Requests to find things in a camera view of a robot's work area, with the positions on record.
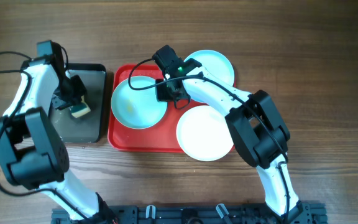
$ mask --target light blue plate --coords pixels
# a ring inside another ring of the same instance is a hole
[[[155,84],[155,80],[146,76],[131,78],[136,88]],[[155,88],[133,90],[128,79],[122,81],[111,97],[111,110],[116,119],[132,129],[145,129],[157,124],[167,110],[167,102],[158,102]]]
[[[226,84],[233,86],[234,84],[234,69],[229,59],[223,54],[214,50],[199,50],[187,56],[185,61],[193,58],[203,64],[208,72],[216,78],[222,80]],[[204,103],[202,100],[191,97],[199,103]]]

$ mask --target tray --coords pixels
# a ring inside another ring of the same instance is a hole
[[[127,64],[118,68],[114,76],[113,91],[120,82],[128,78],[134,67],[135,64]],[[154,79],[163,78],[161,70],[156,65],[139,66],[132,76],[138,75],[145,75]],[[123,126],[116,120],[110,109],[108,141],[113,148],[120,151],[183,153],[177,141],[177,124],[186,111],[199,105],[204,104],[192,100],[186,108],[177,110],[173,102],[168,102],[164,117],[151,128],[141,130]]]

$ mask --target wooden surface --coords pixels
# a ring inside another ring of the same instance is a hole
[[[358,1],[34,2],[0,1],[0,51],[35,56],[35,44],[52,39],[71,62],[102,63],[109,75],[165,44],[183,58],[223,53],[239,88],[263,89],[279,108],[300,198],[325,203],[330,223],[358,223]],[[0,69],[21,62],[2,57]],[[19,82],[0,75],[0,115]],[[74,173],[111,205],[264,201],[256,170],[236,152],[215,162],[119,152],[106,135],[68,151]],[[0,223],[48,223],[55,207],[44,195],[0,193]]]

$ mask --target wooden table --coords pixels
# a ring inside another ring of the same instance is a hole
[[[356,1],[15,2],[0,1],[0,51],[35,56],[36,43],[52,39],[71,62],[105,65],[110,80],[121,65],[165,44],[182,57],[200,49],[223,53],[239,88],[263,89],[279,108],[291,131],[289,170],[300,198],[325,203],[330,223],[358,223]],[[22,60],[1,57],[0,69]],[[17,74],[0,75],[0,115],[19,82]],[[236,152],[215,162],[119,152],[106,135],[97,144],[67,146],[71,169],[110,205],[264,201],[256,170]],[[0,193],[0,223],[48,223],[55,207],[44,195]]]

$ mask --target plate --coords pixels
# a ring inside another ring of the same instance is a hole
[[[150,77],[136,76],[131,78],[135,88],[155,84]],[[158,102],[155,88],[133,90],[128,79],[122,81],[111,97],[111,111],[124,126],[132,129],[145,129],[157,124],[167,110],[167,102]]]
[[[234,69],[229,59],[227,59],[223,54],[214,50],[199,50],[187,56],[185,61],[189,58],[193,58],[201,62],[210,74],[214,75],[226,84],[233,86]],[[192,97],[191,99],[197,101],[198,103],[204,103],[202,100],[197,98]]]
[[[177,140],[186,154],[199,161],[220,159],[233,147],[224,116],[206,105],[183,114],[177,125]]]

